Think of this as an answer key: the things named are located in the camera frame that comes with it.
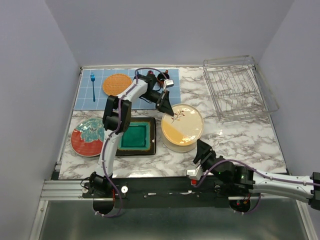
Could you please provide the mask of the brown rimmed plate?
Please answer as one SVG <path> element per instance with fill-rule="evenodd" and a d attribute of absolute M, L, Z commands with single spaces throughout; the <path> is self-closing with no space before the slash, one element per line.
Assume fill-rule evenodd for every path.
<path fill-rule="evenodd" d="M 170 150 L 172 150 L 174 152 L 177 152 L 177 153 L 189 152 L 189 151 L 195 149 L 196 146 L 197 146 L 196 142 L 193 142 L 193 143 L 191 143 L 189 145 L 177 145 L 175 143 L 170 142 L 164 135 L 162 135 L 161 138 L 162 138 L 162 141 L 163 141 L 164 145 L 168 149 L 170 149 Z"/>

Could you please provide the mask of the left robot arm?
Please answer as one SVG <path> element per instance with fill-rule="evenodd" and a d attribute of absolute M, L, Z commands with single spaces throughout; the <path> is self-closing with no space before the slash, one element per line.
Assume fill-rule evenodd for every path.
<path fill-rule="evenodd" d="M 140 97 L 155 103 L 156 109 L 170 116 L 174 115 L 169 91 L 158 92 L 154 90 L 157 77 L 153 73 L 138 74 L 135 70 L 135 79 L 124 92 L 107 98 L 102 123 L 104 127 L 104 140 L 95 171 L 90 175 L 89 182 L 93 191 L 101 198 L 107 197 L 111 191 L 111 177 L 113 175 L 114 160 L 119 141 L 131 123 L 132 102 Z"/>

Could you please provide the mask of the yellow rimmed plate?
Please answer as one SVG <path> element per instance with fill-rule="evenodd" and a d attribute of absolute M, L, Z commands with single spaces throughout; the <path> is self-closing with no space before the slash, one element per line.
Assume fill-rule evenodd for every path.
<path fill-rule="evenodd" d="M 177 146 L 189 146 L 201 137 L 204 119 L 193 106 L 179 103 L 172 106 L 173 115 L 164 114 L 161 130 L 164 137 Z"/>

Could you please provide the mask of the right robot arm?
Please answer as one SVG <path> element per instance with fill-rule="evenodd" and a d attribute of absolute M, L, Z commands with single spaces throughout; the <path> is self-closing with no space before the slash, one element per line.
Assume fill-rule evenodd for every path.
<path fill-rule="evenodd" d="M 196 141 L 196 155 L 193 160 L 198 164 L 195 178 L 200 187 L 209 173 L 219 182 L 221 194 L 241 196 L 247 194 L 270 194 L 287 197 L 307 203 L 312 209 L 320 209 L 320 174 L 294 176 L 271 173 L 255 169 L 239 160 L 217 156 L 212 147 L 204 141 Z"/>

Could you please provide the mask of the teal and red plate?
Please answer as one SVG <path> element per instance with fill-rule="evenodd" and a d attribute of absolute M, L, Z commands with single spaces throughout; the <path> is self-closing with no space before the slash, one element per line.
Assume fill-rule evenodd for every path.
<path fill-rule="evenodd" d="M 102 118 L 94 117 L 78 124 L 70 137 L 74 152 L 82 157 L 99 156 L 103 147 L 105 129 Z"/>

